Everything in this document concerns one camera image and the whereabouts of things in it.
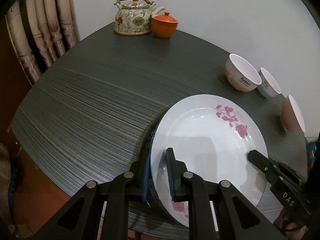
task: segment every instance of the floral teapot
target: floral teapot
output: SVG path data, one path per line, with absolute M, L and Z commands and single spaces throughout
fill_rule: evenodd
M 119 8 L 115 19 L 115 32 L 122 35 L 136 36 L 151 32 L 151 16 L 163 11 L 163 7 L 153 9 L 156 5 L 149 0 L 132 0 L 120 5 L 117 0 L 115 5 Z

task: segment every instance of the table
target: table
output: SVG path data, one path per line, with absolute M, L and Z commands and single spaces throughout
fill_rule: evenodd
M 38 167 L 72 196 L 85 182 L 112 180 L 137 158 L 144 130 L 163 109 L 196 94 L 225 97 L 259 127 L 268 154 L 307 174 L 303 134 L 284 131 L 284 97 L 264 98 L 228 83 L 229 53 L 187 33 L 169 39 L 153 34 L 115 34 L 113 24 L 93 33 L 56 61 L 32 87 L 12 123 Z M 274 220 L 281 205 L 268 190 L 258 204 Z M 130 206 L 129 228 L 168 239 L 188 239 L 157 209 Z

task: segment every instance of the floor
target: floor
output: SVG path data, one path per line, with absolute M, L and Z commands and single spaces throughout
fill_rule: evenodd
M 18 156 L 18 168 L 22 176 L 14 194 L 13 219 L 16 224 L 26 223 L 34 234 L 69 200 L 69 196 L 49 180 L 23 149 Z M 164 240 L 131 230 L 128 237 L 134 240 Z

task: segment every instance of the white plate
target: white plate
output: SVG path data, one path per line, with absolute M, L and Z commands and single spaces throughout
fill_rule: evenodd
M 188 171 L 216 183 L 229 180 L 253 205 L 258 204 L 267 181 L 247 161 L 247 153 L 257 149 L 268 157 L 267 149 L 254 121 L 235 103 L 213 95 L 185 98 L 168 110 L 154 134 L 150 161 L 155 190 L 169 214 L 188 227 L 188 203 L 173 205 L 171 200 L 168 147 Z

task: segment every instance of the orange lidded pot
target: orange lidded pot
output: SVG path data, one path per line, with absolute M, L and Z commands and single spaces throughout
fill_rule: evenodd
M 152 30 L 159 38 L 169 38 L 176 30 L 179 20 L 169 16 L 169 12 L 152 16 Z

